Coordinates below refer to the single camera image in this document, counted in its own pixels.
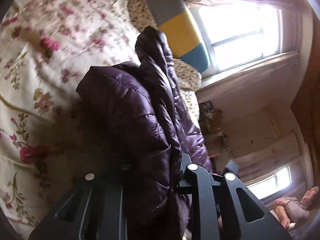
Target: person's hand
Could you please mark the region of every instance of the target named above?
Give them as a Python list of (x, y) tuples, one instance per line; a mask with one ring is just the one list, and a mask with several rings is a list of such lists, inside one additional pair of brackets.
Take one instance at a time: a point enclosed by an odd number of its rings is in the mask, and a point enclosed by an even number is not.
[(286, 198), (278, 198), (275, 200), (274, 202), (274, 206), (285, 206), (287, 203), (289, 202), (289, 200), (287, 200)]
[(285, 230), (288, 230), (290, 226), (290, 219), (289, 218), (283, 219), (281, 221), (281, 225), (284, 227)]

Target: window sill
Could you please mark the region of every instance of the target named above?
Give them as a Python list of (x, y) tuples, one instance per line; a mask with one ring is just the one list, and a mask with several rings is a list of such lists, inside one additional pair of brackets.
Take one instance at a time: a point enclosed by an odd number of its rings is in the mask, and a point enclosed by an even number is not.
[(245, 65), (242, 65), (242, 66), (239, 66), (236, 68), (226, 70), (226, 71), (221, 72), (219, 74), (216, 74), (214, 76), (203, 79), (201, 82), (200, 89), (198, 91), (203, 90), (204, 88), (206, 88), (210, 85), (213, 85), (213, 84), (215, 84), (215, 83), (217, 83), (217, 82), (219, 82), (219, 81), (221, 81), (221, 80), (223, 80), (233, 74), (236, 74), (240, 71), (243, 71), (243, 70), (246, 70), (249, 68), (262, 67), (262, 66), (265, 66), (265, 65), (271, 63), (271, 61), (273, 61), (273, 60), (277, 60), (277, 61), (286, 60), (286, 59), (288, 59), (292, 56), (295, 56), (295, 55), (297, 55), (296, 51), (290, 51), (290, 52), (286, 52), (286, 53), (276, 54), (276, 55), (270, 56), (268, 58), (260, 59), (260, 60), (245, 64)]

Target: person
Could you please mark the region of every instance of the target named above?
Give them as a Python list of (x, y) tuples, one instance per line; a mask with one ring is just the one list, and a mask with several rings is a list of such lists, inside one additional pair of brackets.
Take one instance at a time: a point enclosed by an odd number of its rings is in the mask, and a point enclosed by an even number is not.
[(301, 201), (296, 197), (282, 197), (274, 201), (274, 213), (281, 225), (288, 230), (290, 223), (301, 226), (310, 217), (311, 210), (320, 197), (319, 187), (312, 186), (303, 196)]

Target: bright window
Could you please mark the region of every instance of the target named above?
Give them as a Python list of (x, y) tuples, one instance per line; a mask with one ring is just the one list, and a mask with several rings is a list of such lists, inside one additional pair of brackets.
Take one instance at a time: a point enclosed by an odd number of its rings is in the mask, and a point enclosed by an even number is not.
[(212, 50), (215, 73), (279, 53), (277, 9), (247, 2), (192, 8), (191, 12), (205, 43), (210, 44), (206, 45)]
[(283, 168), (270, 177), (248, 186), (248, 189), (258, 198), (263, 199), (279, 190), (288, 187), (291, 183), (290, 166)]

